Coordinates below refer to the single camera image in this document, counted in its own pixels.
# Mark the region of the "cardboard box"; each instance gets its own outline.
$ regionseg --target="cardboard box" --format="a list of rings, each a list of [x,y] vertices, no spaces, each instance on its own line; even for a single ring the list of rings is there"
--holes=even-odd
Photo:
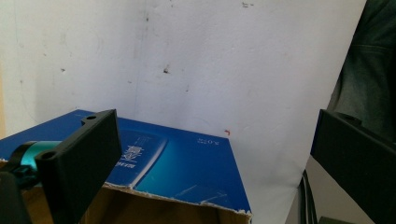
[[[0,140],[0,158],[27,141],[62,141],[91,113],[77,110]],[[119,128],[123,155],[81,223],[250,222],[228,139],[129,119]],[[43,191],[24,198],[34,223],[48,223]]]

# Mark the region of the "black plastic mount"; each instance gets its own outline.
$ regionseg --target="black plastic mount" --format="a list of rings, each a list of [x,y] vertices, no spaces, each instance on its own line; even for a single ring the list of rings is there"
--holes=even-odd
[[[121,156],[116,110],[93,114],[81,122],[82,127],[57,147],[35,157],[56,224],[79,222]],[[21,199],[21,184],[12,172],[24,150],[23,145],[19,147],[0,172],[1,223],[30,223]]]
[[[311,155],[375,223],[396,223],[396,146],[321,110]]]

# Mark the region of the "screw hole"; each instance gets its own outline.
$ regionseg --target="screw hole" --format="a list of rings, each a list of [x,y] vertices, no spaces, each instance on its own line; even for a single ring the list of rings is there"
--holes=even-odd
[[[42,160],[49,160],[49,159],[51,159],[52,157],[54,157],[55,154],[56,154],[55,151],[51,151],[51,152],[44,153],[44,154],[41,156],[41,159],[42,159]]]

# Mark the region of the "white wall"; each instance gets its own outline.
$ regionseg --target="white wall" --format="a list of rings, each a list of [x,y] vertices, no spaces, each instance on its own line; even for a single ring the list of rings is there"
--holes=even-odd
[[[7,134],[76,108],[115,107],[229,137],[254,223],[282,223],[363,5],[4,0]]]

